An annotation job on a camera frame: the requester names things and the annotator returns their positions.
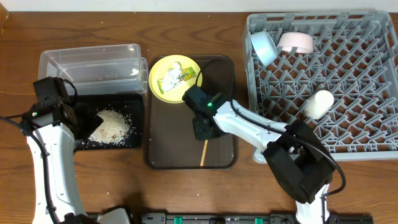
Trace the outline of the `wooden chopstick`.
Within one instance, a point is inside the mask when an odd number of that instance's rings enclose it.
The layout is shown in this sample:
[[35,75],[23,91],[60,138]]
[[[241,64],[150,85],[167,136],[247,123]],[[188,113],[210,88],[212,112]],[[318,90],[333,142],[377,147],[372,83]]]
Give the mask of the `wooden chopstick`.
[[204,166],[207,146],[208,146],[208,140],[205,140],[204,145],[203,145],[202,155],[201,155],[200,167]]

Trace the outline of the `leftover rice pile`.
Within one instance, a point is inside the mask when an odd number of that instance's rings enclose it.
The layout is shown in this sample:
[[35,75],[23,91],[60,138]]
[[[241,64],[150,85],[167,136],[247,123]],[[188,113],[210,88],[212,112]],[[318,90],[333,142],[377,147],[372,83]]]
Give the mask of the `leftover rice pile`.
[[130,125],[124,116],[115,110],[101,110],[97,115],[103,120],[89,137],[101,144],[119,144],[126,138]]

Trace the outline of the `green snack wrapper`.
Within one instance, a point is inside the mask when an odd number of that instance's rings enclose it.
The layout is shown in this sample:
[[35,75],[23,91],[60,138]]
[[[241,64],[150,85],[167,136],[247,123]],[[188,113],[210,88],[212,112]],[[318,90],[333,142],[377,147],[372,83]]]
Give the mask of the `green snack wrapper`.
[[[189,80],[191,78],[195,78],[195,77],[196,77],[196,73],[195,73],[195,71],[194,71],[194,69],[192,67],[182,68],[182,72],[181,72],[181,75],[180,75],[180,82],[177,83],[177,85],[174,88],[176,88],[177,86],[179,86],[182,83],[186,82],[187,80]],[[160,93],[163,95],[165,92],[162,90],[162,87],[161,87],[162,79],[163,78],[160,78],[160,79],[157,80],[157,85],[158,85],[158,88],[160,90]]]

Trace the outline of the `white tissue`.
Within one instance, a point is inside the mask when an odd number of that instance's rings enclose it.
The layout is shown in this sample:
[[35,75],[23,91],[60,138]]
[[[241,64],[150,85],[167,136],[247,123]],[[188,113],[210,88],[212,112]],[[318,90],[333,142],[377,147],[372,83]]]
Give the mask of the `white tissue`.
[[179,62],[174,62],[173,66],[172,69],[166,72],[165,77],[162,79],[161,87],[164,92],[170,91],[180,82],[180,75],[182,72],[181,64]]

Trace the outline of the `yellow plate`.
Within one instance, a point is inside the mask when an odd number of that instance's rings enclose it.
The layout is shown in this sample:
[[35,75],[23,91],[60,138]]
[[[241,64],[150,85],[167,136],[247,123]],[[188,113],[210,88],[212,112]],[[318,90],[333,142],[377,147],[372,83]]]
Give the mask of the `yellow plate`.
[[[192,67],[196,73],[195,78],[191,78],[181,85],[177,86],[173,90],[165,92],[163,95],[160,93],[160,90],[157,85],[157,80],[165,77],[166,72],[169,69],[172,69],[173,63],[179,62],[181,64],[181,68]],[[197,80],[198,74],[200,72],[199,65],[191,58],[183,55],[169,55],[159,59],[151,68],[149,73],[149,87],[151,92],[158,97],[158,99],[166,102],[166,103],[182,103],[183,94],[194,84],[201,86],[203,77],[200,77]]]

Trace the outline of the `light blue bowl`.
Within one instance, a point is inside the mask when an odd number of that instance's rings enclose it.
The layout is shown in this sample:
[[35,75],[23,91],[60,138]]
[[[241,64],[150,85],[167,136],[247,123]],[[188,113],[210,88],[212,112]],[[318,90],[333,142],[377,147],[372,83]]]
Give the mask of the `light blue bowl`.
[[277,58],[277,48],[268,32],[261,31],[252,34],[251,43],[257,57],[265,67]]

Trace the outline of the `white cup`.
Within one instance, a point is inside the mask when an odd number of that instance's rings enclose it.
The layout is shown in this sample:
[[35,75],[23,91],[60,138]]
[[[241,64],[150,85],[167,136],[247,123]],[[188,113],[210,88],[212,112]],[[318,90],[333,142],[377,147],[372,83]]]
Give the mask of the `white cup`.
[[304,113],[313,119],[320,119],[334,104],[332,93],[327,90],[320,90],[314,93],[309,99],[308,104],[304,108]]

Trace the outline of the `white pink bowl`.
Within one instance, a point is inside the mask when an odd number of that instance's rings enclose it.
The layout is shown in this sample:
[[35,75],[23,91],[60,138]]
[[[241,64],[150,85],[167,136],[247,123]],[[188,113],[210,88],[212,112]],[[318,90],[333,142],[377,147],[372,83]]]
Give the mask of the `white pink bowl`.
[[296,52],[300,54],[313,53],[313,39],[308,34],[287,32],[280,37],[277,48],[286,52],[291,52],[296,48]]

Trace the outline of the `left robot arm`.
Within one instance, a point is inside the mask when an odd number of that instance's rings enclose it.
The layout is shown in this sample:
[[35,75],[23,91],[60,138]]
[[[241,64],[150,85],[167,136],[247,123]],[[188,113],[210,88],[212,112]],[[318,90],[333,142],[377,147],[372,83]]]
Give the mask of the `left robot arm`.
[[37,102],[22,115],[21,127],[32,153],[35,175],[34,223],[132,223],[126,207],[116,206],[89,216],[76,182],[75,148],[103,120],[89,111],[75,111],[66,79],[46,77],[34,82]]

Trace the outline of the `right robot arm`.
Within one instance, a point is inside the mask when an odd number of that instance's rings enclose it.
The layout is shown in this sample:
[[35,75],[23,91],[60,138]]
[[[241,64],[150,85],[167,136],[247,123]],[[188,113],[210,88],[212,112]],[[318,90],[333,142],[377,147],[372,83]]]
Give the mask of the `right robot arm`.
[[326,198],[333,173],[340,170],[320,139],[304,122],[266,119],[219,93],[191,86],[182,100],[194,112],[197,140],[233,134],[252,144],[282,189],[295,200],[299,223],[327,223]]

